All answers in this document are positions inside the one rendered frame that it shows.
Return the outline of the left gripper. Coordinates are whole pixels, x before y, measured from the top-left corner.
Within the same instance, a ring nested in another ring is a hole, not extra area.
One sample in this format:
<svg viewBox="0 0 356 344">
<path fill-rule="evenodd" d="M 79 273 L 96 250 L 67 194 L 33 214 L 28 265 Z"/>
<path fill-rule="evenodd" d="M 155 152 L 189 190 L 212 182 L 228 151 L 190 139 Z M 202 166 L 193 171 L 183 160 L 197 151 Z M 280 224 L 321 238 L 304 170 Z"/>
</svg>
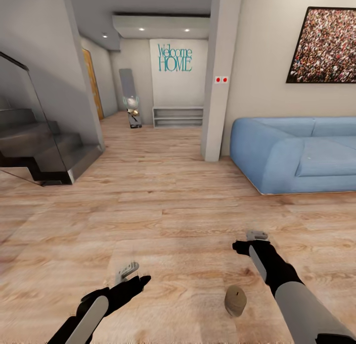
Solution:
<svg viewBox="0 0 356 344">
<path fill-rule="evenodd" d="M 132 278 L 131 280 L 125 281 L 118 286 L 115 286 L 121 291 L 122 294 L 122 302 L 121 305 L 119 306 L 122 307 L 131 299 L 141 293 L 143 291 L 144 286 L 151 280 L 150 275 L 143 276 L 139 278 L 139 276 L 136 276 Z"/>
</svg>

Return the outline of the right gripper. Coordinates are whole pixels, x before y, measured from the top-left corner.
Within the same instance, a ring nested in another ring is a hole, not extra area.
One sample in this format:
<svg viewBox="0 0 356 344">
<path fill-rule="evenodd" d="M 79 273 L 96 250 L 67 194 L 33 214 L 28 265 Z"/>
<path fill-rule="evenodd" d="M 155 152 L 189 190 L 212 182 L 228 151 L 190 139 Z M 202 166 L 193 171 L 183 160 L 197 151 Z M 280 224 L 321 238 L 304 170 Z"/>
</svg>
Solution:
<svg viewBox="0 0 356 344">
<path fill-rule="evenodd" d="M 237 251 L 237 254 L 249 255 L 248 246 L 250 243 L 251 241 L 249 242 L 236 241 L 235 243 L 232 243 L 232 247 Z"/>
</svg>

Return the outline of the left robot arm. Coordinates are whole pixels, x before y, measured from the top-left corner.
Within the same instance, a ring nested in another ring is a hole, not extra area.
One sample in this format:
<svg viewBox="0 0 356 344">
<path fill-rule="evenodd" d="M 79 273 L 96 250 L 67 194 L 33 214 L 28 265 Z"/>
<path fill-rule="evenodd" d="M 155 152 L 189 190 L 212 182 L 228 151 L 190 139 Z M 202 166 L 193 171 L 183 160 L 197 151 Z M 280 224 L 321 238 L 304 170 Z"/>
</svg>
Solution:
<svg viewBox="0 0 356 344">
<path fill-rule="evenodd" d="M 82 298 L 76 316 L 68 318 L 47 344 L 90 344 L 92 334 L 105 316 L 122 307 L 143 291 L 150 275 L 126 277 L 140 264 L 130 262 L 115 273 L 115 288 L 95 290 Z"/>
</svg>

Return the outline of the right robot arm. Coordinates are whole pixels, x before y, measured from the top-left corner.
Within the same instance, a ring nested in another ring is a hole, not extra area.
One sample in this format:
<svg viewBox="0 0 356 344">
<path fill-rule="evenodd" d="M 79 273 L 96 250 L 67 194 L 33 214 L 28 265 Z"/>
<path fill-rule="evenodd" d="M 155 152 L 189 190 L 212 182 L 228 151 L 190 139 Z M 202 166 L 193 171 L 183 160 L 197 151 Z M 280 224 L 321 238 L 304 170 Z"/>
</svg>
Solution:
<svg viewBox="0 0 356 344">
<path fill-rule="evenodd" d="M 232 243 L 249 255 L 282 313 L 294 344 L 356 344 L 356 335 L 307 288 L 294 267 L 276 253 L 265 232 L 247 230 L 247 240 Z"/>
</svg>

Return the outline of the pillar candle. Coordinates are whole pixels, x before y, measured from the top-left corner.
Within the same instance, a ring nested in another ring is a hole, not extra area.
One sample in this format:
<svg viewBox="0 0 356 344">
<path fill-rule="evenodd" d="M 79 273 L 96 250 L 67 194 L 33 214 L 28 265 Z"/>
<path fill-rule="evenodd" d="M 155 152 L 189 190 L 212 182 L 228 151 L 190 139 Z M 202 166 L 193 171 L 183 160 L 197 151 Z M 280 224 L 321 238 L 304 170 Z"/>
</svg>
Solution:
<svg viewBox="0 0 356 344">
<path fill-rule="evenodd" d="M 226 292 L 224 305 L 227 312 L 233 317 L 239 317 L 246 306 L 247 297 L 242 288 L 230 286 Z"/>
</svg>

